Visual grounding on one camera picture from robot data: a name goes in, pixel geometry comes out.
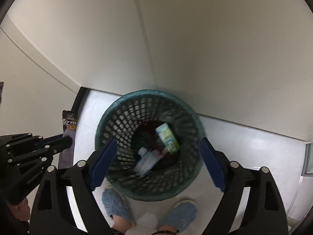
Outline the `person's left hand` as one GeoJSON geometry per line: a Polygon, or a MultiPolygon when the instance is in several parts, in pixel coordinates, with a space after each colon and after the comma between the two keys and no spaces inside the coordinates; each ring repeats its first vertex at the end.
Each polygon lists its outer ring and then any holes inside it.
{"type": "Polygon", "coordinates": [[[30,219],[31,210],[27,198],[17,205],[11,205],[9,203],[7,205],[16,219],[20,221],[28,221],[30,219]]]}

